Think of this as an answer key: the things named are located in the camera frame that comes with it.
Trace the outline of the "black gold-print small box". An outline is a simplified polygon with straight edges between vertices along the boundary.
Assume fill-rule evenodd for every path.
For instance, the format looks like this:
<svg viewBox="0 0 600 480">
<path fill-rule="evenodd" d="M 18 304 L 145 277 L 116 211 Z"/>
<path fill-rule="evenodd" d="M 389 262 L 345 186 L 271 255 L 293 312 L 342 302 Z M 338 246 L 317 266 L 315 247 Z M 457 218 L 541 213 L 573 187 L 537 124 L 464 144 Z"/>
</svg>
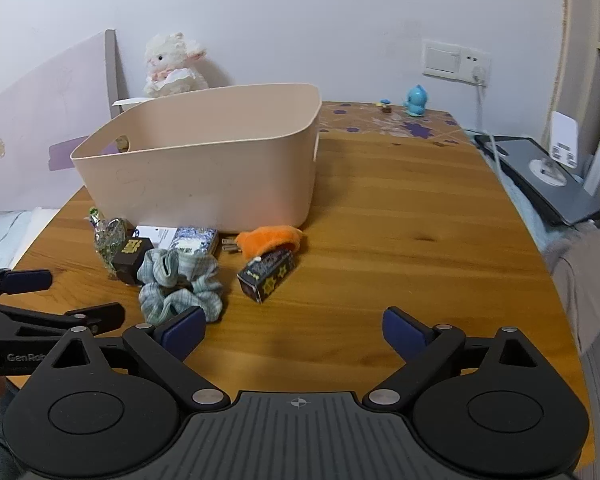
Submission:
<svg viewBox="0 0 600 480">
<path fill-rule="evenodd" d="M 116 277 L 125 284 L 138 285 L 137 272 L 143 264 L 145 254 L 154 248 L 154 244 L 146 237 L 130 237 L 112 259 Z"/>
</svg>

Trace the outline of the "plaid fabric scrunchie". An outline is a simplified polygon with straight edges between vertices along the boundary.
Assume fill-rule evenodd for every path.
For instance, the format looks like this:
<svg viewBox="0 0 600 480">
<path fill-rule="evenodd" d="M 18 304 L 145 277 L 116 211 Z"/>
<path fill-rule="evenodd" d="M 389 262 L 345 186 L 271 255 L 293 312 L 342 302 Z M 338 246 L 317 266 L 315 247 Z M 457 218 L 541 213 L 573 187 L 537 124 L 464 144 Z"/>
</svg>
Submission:
<svg viewBox="0 0 600 480">
<path fill-rule="evenodd" d="M 149 249 L 136 274 L 144 320 L 160 325 L 198 307 L 207 323 L 216 322 L 223 311 L 219 270 L 218 260 L 204 252 Z"/>
</svg>

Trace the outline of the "clear candy bag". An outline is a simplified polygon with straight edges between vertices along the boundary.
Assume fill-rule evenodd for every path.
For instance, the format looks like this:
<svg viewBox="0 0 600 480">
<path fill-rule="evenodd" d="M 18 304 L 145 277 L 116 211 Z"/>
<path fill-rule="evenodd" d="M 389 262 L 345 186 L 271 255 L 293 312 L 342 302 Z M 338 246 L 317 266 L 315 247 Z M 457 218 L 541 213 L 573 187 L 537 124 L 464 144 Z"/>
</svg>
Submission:
<svg viewBox="0 0 600 480">
<path fill-rule="evenodd" d="M 107 219 L 102 212 L 91 207 L 87 215 L 94 231 L 94 247 L 110 275 L 116 274 L 114 257 L 128 239 L 128 222 L 121 218 Z"/>
</svg>

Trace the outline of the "blue white tissue pack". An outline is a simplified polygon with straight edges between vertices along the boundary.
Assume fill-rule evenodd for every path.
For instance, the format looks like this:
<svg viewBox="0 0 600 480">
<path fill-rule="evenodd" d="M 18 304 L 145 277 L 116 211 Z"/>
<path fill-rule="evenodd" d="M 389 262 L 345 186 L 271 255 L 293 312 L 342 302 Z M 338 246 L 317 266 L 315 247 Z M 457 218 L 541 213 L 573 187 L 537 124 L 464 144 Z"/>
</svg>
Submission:
<svg viewBox="0 0 600 480">
<path fill-rule="evenodd" d="M 180 226 L 175 230 L 170 248 L 186 254 L 212 255 L 218 246 L 218 240 L 217 230 Z"/>
</svg>

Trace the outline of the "black box with yellow stars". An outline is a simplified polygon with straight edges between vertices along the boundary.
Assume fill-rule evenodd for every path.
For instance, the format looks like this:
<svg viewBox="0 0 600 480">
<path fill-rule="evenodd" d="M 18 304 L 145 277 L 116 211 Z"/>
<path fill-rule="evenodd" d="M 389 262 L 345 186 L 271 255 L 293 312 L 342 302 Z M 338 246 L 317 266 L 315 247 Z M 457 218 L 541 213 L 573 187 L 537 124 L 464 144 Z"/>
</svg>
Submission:
<svg viewBox="0 0 600 480">
<path fill-rule="evenodd" d="M 277 248 L 252 258 L 237 274 L 238 283 L 248 298 L 262 304 L 295 266 L 294 253 Z"/>
</svg>

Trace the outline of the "orange plush toy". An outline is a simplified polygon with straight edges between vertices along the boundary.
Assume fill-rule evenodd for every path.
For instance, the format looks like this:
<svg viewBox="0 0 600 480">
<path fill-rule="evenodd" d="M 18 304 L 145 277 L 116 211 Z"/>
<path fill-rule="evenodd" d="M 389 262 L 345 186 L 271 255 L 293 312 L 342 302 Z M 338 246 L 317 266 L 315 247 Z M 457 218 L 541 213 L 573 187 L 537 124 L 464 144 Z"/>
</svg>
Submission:
<svg viewBox="0 0 600 480">
<path fill-rule="evenodd" d="M 246 260 L 262 256 L 274 249 L 285 248 L 296 252 L 303 233 L 294 226 L 261 226 L 250 232 L 241 232 L 235 243 Z"/>
</svg>

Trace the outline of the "white blue card box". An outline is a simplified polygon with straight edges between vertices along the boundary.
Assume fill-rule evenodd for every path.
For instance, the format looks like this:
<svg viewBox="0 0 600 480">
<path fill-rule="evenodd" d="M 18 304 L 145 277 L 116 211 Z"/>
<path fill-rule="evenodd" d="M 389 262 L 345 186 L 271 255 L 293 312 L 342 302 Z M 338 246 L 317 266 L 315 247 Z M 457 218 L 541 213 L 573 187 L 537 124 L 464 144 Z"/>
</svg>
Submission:
<svg viewBox="0 0 600 480">
<path fill-rule="evenodd" d="M 148 238 L 152 246 L 160 249 L 169 249 L 175 234 L 176 228 L 164 226 L 137 226 L 133 232 L 134 237 Z"/>
</svg>

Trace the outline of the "white bed sheet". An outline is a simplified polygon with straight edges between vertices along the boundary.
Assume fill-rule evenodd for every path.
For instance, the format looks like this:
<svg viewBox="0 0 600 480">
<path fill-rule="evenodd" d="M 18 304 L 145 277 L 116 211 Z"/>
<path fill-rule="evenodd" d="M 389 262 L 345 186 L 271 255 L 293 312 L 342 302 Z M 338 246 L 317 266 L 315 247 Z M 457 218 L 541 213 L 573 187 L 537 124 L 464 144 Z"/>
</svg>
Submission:
<svg viewBox="0 0 600 480">
<path fill-rule="evenodd" d="M 0 269 L 13 269 L 58 213 L 36 207 L 0 214 Z"/>
</svg>

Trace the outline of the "pink bed headboard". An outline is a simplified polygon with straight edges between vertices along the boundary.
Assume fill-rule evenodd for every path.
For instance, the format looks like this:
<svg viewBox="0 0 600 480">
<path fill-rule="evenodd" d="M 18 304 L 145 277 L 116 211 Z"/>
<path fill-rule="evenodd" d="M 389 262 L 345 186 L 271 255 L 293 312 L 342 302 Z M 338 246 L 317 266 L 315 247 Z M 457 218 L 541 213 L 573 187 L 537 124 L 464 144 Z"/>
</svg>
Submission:
<svg viewBox="0 0 600 480">
<path fill-rule="evenodd" d="M 116 33 L 106 29 L 0 94 L 0 211 L 60 208 L 83 185 L 70 158 L 119 114 Z"/>
</svg>

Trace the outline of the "grey cloth on chair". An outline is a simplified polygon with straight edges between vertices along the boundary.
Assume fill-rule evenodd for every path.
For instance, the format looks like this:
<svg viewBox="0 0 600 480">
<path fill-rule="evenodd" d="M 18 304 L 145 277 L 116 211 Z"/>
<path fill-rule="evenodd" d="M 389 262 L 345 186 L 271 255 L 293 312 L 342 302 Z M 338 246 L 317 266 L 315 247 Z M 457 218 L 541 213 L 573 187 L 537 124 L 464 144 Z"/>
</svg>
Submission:
<svg viewBox="0 0 600 480">
<path fill-rule="evenodd" d="M 600 229 L 578 224 L 548 244 L 543 259 L 582 356 L 600 334 Z"/>
</svg>

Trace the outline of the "beige plastic storage basket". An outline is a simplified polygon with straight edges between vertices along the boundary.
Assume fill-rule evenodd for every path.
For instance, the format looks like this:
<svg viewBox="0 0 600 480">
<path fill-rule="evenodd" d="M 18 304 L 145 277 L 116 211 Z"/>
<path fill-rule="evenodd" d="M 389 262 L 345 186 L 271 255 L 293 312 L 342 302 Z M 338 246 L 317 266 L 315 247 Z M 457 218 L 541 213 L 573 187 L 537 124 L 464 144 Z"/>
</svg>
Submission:
<svg viewBox="0 0 600 480">
<path fill-rule="evenodd" d="M 71 159 L 96 207 L 134 226 L 301 226 L 321 107 L 317 87 L 289 82 L 166 96 L 110 120 Z"/>
</svg>

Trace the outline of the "grey laptop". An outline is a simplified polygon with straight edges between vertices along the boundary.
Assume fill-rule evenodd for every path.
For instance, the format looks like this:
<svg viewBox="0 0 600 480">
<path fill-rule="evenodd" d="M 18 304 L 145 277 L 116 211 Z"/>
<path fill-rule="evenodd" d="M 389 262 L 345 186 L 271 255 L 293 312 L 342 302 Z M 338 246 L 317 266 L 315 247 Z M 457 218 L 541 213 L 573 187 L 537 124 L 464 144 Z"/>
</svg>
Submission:
<svg viewBox="0 0 600 480">
<path fill-rule="evenodd" d="M 475 136 L 475 142 L 492 159 L 498 160 L 506 176 L 524 193 L 538 214 L 553 226 L 575 226 L 600 222 L 600 202 L 585 191 L 572 174 L 550 160 L 535 140 L 516 136 Z"/>
</svg>

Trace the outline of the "white plush lamb toy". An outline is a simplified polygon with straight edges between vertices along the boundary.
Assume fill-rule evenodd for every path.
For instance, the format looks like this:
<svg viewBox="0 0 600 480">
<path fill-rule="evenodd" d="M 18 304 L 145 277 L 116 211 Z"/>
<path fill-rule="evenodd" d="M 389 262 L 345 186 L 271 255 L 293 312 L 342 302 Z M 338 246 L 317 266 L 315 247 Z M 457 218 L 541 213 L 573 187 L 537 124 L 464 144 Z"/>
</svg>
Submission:
<svg viewBox="0 0 600 480">
<path fill-rule="evenodd" d="M 152 37 L 145 48 L 145 96 L 157 99 L 208 89 L 196 66 L 206 54 L 206 48 L 197 41 L 187 41 L 181 32 Z"/>
</svg>

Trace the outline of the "floral table mat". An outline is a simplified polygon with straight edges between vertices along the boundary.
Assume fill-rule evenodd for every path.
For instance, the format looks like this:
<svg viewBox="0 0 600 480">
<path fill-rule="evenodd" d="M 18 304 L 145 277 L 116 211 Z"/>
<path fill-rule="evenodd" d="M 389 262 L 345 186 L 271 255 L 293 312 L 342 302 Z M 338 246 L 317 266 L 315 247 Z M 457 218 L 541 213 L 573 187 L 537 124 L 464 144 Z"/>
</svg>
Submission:
<svg viewBox="0 0 600 480">
<path fill-rule="evenodd" d="M 396 138 L 420 139 L 437 144 L 470 144 L 455 118 L 442 110 L 426 110 L 412 117 L 402 105 L 390 105 L 384 112 L 374 103 L 324 101 L 320 113 L 320 133 L 378 133 Z"/>
</svg>

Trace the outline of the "blue bird figurine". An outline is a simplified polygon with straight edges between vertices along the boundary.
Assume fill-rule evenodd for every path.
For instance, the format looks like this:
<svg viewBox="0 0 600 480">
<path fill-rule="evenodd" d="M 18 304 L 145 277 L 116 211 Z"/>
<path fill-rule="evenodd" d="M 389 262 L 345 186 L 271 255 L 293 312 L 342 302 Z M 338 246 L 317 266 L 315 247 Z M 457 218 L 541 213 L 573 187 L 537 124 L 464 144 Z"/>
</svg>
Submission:
<svg viewBox="0 0 600 480">
<path fill-rule="evenodd" d="M 428 93 L 423 86 L 418 84 L 411 88 L 406 94 L 403 102 L 405 111 L 412 117 L 422 117 L 426 112 L 426 104 L 428 102 Z"/>
</svg>

